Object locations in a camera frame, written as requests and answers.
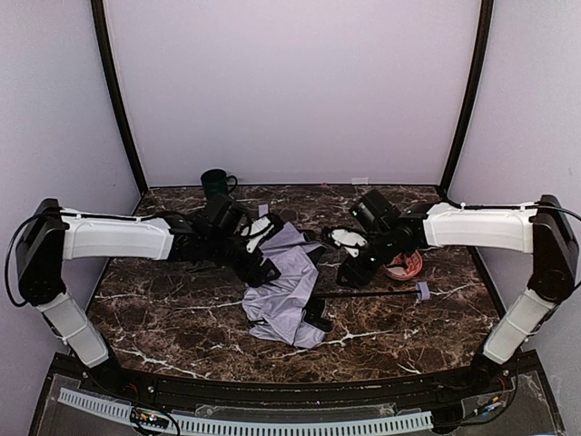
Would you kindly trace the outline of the lavender folding umbrella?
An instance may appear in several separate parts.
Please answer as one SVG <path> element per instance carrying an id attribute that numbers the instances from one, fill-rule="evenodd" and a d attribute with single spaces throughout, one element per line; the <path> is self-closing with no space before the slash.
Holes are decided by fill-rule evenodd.
<path id="1" fill-rule="evenodd" d="M 327 298 L 348 298 L 348 292 L 313 293 L 319 278 L 317 262 L 325 253 L 321 243 L 285 223 L 261 246 L 281 276 L 259 287 L 248 287 L 242 308 L 251 322 L 250 334 L 258 339 L 284 342 L 299 349 L 319 346 L 332 330 L 332 322 L 323 317 Z M 410 256 L 413 253 L 399 253 Z M 388 265 L 397 257 L 379 265 Z"/>

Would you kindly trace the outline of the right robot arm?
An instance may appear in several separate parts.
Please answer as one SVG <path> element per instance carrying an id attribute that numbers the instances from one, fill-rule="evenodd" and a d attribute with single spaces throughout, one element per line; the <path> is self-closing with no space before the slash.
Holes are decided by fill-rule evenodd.
<path id="1" fill-rule="evenodd" d="M 377 190 L 350 208 L 360 230 L 330 228 L 324 240 L 347 251 L 338 282 L 360 289 L 379 268 L 396 257 L 420 249 L 466 246 L 529 254 L 533 270 L 524 291 L 507 309 L 480 346 L 474 368 L 494 370 L 509 361 L 517 348 L 546 321 L 580 283 L 580 254 L 570 219 L 577 213 L 544 194 L 532 203 L 467 205 L 425 203 L 400 211 Z"/>

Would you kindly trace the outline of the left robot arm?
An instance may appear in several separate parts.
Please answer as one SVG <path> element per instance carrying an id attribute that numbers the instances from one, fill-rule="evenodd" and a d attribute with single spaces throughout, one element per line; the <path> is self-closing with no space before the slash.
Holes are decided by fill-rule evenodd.
<path id="1" fill-rule="evenodd" d="M 148 216 L 84 213 L 52 198 L 14 231 L 6 248 L 4 279 L 16 268 L 15 307 L 31 305 L 90 372 L 114 372 L 111 346 L 67 291 L 65 261 L 135 258 L 171 263 L 210 262 L 230 268 L 250 286 L 280 277 L 261 246 L 284 227 L 274 213 L 252 219 L 228 196 L 217 196 L 196 213 L 161 211 Z"/>

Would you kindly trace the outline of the red patterned ceramic bowl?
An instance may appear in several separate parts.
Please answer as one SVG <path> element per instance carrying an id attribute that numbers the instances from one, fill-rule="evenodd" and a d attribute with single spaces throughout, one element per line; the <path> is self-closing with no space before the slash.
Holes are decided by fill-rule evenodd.
<path id="1" fill-rule="evenodd" d="M 401 254 L 385 266 L 388 277 L 405 282 L 419 275 L 423 269 L 423 259 L 418 251 L 410 256 Z"/>

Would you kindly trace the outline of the dark green mug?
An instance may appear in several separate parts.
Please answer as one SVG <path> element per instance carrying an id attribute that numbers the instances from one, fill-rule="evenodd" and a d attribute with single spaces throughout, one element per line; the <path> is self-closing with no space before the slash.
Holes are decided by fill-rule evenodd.
<path id="1" fill-rule="evenodd" d="M 215 168 L 201 175 L 205 199 L 210 202 L 218 197 L 230 197 L 238 186 L 238 178 L 225 170 Z"/>

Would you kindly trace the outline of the small circuit board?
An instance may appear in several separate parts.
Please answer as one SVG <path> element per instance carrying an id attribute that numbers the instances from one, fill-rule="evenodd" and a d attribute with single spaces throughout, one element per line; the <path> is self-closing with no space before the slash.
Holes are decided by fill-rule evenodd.
<path id="1" fill-rule="evenodd" d="M 170 424 L 170 421 L 157 411 L 142 408 L 132 408 L 129 420 L 137 427 L 156 430 L 167 430 Z"/>

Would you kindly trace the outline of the black front rail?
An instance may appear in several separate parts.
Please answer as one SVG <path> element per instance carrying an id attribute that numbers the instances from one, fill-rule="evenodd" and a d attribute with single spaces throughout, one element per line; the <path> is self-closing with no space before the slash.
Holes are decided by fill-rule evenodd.
<path id="1" fill-rule="evenodd" d="M 446 378 L 456 371 L 375 381 L 327 383 L 248 383 L 204 381 L 124 369 L 108 385 L 138 396 L 147 404 L 191 409 L 197 405 L 316 409 L 371 405 L 441 406 L 476 393 L 453 387 Z"/>

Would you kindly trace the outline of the right black frame post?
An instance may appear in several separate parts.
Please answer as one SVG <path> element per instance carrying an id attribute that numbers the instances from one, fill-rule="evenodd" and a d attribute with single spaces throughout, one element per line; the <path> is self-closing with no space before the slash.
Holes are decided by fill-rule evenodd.
<path id="1" fill-rule="evenodd" d="M 448 196 L 456 170 L 458 169 L 460 156 L 467 138 L 470 120 L 477 100 L 478 88 L 487 53 L 487 43 L 492 24 L 494 3 L 493 0 L 482 0 L 480 2 L 478 25 L 476 28 L 475 43 L 468 70 L 466 88 L 448 158 L 438 185 L 438 192 L 443 198 Z"/>

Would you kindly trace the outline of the black frame post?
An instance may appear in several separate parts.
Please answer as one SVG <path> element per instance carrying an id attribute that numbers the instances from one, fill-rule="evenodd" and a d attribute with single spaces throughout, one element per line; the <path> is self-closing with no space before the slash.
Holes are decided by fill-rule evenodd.
<path id="1" fill-rule="evenodd" d="M 494 3 L 493 0 L 482 0 L 480 2 L 478 25 L 476 28 L 475 43 L 468 70 L 466 88 L 448 158 L 438 185 L 438 192 L 443 198 L 448 196 L 456 170 L 458 169 L 460 156 L 467 138 L 470 120 L 477 100 L 478 88 L 487 53 L 487 43 L 492 24 Z"/>
<path id="2" fill-rule="evenodd" d="M 109 35 L 107 18 L 105 15 L 105 2 L 103 0 L 91 0 L 91 10 L 94 21 L 94 32 L 98 45 L 99 55 L 103 69 L 103 75 L 109 94 L 113 115 L 119 135 L 122 140 L 125 157 L 130 166 L 133 180 L 140 195 L 149 191 L 143 166 L 133 139 L 129 119 L 126 113 L 122 90 L 113 59 L 113 47 Z"/>

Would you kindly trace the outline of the left black frame post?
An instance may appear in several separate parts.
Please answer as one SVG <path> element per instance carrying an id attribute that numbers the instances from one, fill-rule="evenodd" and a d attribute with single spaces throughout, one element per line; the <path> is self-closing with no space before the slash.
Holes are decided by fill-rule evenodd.
<path id="1" fill-rule="evenodd" d="M 98 45 L 99 55 L 103 69 L 103 75 L 109 94 L 113 115 L 119 135 L 122 140 L 125 157 L 130 166 L 133 180 L 140 195 L 149 191 L 143 166 L 133 139 L 129 119 L 126 113 L 122 90 L 113 59 L 113 47 L 109 35 L 107 18 L 105 15 L 105 2 L 103 0 L 91 0 L 91 10 L 94 21 L 94 32 Z"/>

